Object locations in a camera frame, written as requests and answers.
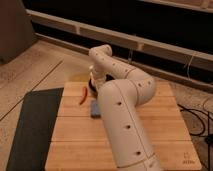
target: orange object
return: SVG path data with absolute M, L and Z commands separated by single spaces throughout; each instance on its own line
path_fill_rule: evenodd
M 81 101 L 79 102 L 79 105 L 82 105 L 85 102 L 86 98 L 87 98 L 88 91 L 87 91 L 87 87 L 86 86 L 83 87 L 82 92 L 83 92 L 83 94 L 82 94 Z

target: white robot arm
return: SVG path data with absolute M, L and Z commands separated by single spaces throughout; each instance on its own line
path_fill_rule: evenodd
M 135 106 L 155 93 L 153 78 L 144 71 L 112 58 L 103 45 L 90 49 L 94 65 L 92 84 L 98 91 L 98 106 L 119 171 L 161 171 Z M 115 80 L 105 82 L 106 74 Z

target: wooden table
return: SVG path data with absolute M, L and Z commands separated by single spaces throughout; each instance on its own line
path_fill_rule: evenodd
M 86 82 L 67 82 L 56 120 L 47 171 L 116 171 L 101 119 L 90 118 L 89 93 L 81 106 Z M 137 108 L 164 170 L 201 170 L 186 124 L 167 82 L 157 83 L 155 97 Z

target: speckled floor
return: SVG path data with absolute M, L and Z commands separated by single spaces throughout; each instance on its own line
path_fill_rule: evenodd
M 73 76 L 88 73 L 91 63 L 86 55 L 39 41 L 9 64 L 0 65 L 0 118 L 3 118 L 0 120 L 1 171 L 6 167 L 25 93 L 31 90 L 63 87 L 66 81 L 74 78 Z M 173 82 L 171 87 L 177 103 L 187 108 L 203 110 L 202 104 L 205 99 L 213 96 Z M 206 108 L 213 111 L 213 99 L 206 103 Z M 200 116 L 207 123 L 206 116 L 202 114 Z M 201 129 L 194 116 L 183 113 L 183 117 L 190 132 Z M 192 137 L 192 139 L 201 161 L 207 165 L 207 145 L 203 138 Z

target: gray mat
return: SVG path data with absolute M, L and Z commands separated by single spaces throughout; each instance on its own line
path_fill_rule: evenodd
M 7 171 L 44 170 L 63 88 L 24 97 Z

